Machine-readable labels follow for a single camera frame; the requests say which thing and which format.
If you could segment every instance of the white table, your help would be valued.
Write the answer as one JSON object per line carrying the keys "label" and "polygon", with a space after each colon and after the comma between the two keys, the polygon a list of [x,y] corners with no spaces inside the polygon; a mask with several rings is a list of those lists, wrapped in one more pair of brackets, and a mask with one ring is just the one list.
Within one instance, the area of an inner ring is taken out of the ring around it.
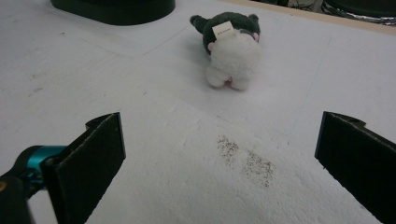
{"label": "white table", "polygon": [[[117,27],[1,1],[0,174],[25,148],[68,145],[120,111],[127,159],[88,223],[379,223],[314,153],[323,111],[396,141],[394,28],[232,2],[245,6],[177,0],[161,20]],[[247,91],[205,81],[189,18],[223,11],[260,18]],[[56,223],[46,191],[29,203],[36,223]]]}

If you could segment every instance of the stuffed animal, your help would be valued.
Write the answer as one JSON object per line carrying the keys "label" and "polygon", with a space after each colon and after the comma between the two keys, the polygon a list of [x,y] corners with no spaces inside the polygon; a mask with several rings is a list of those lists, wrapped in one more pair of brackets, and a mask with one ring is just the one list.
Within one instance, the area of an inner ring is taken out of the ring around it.
{"label": "stuffed animal", "polygon": [[[211,58],[206,69],[209,84],[222,87],[229,83],[245,90],[262,56],[259,18],[254,14],[224,12],[212,19],[192,16],[190,23],[203,35],[205,51]],[[220,26],[226,28],[214,30]]]}

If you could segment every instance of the black object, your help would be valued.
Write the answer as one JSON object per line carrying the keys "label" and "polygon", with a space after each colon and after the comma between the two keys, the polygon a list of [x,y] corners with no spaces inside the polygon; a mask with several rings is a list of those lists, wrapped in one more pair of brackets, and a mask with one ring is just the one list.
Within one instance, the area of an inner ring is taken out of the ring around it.
{"label": "black object", "polygon": [[324,112],[315,157],[379,221],[396,223],[396,145],[345,115]]}
{"label": "black object", "polygon": [[50,0],[54,7],[111,25],[156,21],[175,9],[175,0]]}
{"label": "black object", "polygon": [[395,25],[396,0],[323,0],[322,10],[358,21]]}
{"label": "black object", "polygon": [[277,5],[281,7],[287,7],[289,3],[289,0],[251,0],[251,1],[262,2],[262,3]]}
{"label": "black object", "polygon": [[125,159],[119,113],[86,125],[68,147],[28,147],[0,176],[0,223],[34,223],[27,199],[43,188],[58,223],[86,222]]}

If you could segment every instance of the tag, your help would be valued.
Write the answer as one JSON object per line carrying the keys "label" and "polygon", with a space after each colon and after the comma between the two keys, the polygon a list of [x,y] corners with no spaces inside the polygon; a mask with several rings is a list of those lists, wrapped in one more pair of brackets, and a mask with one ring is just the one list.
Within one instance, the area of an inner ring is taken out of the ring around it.
{"label": "tag", "polygon": [[215,37],[217,40],[223,40],[227,37],[233,36],[233,25],[230,21],[226,21],[220,25],[212,27],[213,33],[215,33]]}

